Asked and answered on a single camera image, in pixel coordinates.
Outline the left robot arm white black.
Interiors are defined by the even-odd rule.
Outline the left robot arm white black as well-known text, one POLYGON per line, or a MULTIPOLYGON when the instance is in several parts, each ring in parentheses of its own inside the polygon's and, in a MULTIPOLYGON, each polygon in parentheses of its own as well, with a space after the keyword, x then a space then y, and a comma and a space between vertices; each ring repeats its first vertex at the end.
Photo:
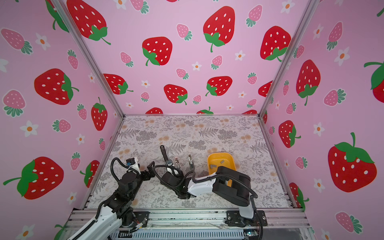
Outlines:
POLYGON ((148 224, 149 212, 134 212, 132 203, 144 181, 155 177, 152 162, 144 171, 136 158, 130 158, 123 163, 119 158, 113 158, 110 171, 118 183, 118 188, 106 200, 102 201, 94 217, 74 233, 70 240, 106 240, 111 239, 120 227, 128 227, 124 233, 132 234, 148 224))

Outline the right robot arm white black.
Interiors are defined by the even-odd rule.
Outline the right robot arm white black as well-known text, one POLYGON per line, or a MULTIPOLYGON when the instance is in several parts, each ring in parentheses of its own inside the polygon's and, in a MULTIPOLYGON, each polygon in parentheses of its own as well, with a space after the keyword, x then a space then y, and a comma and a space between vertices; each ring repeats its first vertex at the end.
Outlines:
POLYGON ((262 217, 255 204, 258 195, 252 190, 250 177, 245 174, 220 166, 215 173, 196 178, 194 171, 184 174, 174 166, 155 165, 154 162, 148 165, 148 170, 151 176, 157 177, 179 199, 188 200, 214 193, 237 206, 240 216, 227 217, 226 224, 230 227, 263 227, 262 217))

